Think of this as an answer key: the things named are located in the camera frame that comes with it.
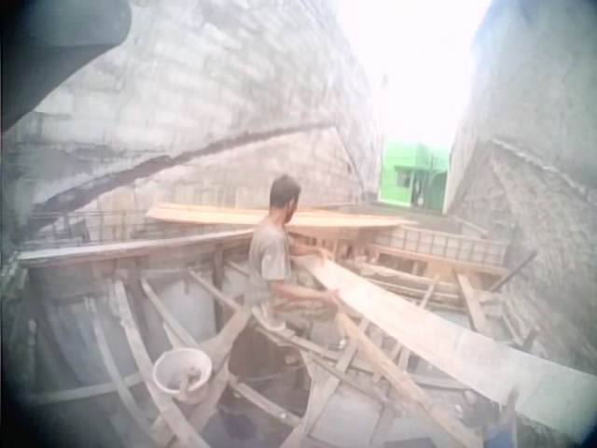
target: window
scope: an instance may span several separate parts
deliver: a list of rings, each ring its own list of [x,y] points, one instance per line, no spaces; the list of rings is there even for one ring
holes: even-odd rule
[[[396,184],[399,187],[409,188],[411,178],[412,178],[411,170],[404,170],[401,168],[396,168]]]

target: gray t-shirt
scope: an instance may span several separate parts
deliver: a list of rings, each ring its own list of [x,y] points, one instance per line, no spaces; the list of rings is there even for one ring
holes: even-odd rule
[[[249,248],[248,302],[271,301],[271,283],[289,278],[290,238],[266,217],[255,228]]]

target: man's hair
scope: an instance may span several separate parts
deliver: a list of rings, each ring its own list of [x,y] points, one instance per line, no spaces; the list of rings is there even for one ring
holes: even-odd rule
[[[299,182],[289,175],[282,175],[271,184],[270,207],[284,208],[293,199],[298,201],[299,195]]]

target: plastic bucket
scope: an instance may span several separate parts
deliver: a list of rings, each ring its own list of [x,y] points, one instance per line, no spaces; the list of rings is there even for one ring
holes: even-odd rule
[[[195,348],[175,348],[164,352],[153,366],[153,381],[165,394],[181,401],[197,403],[205,398],[212,375],[212,360]],[[187,384],[185,390],[181,385]]]

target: sky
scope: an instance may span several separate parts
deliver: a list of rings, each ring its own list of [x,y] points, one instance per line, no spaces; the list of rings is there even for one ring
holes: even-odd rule
[[[337,0],[338,21],[368,74],[387,139],[451,147],[468,98],[473,35],[489,3]]]

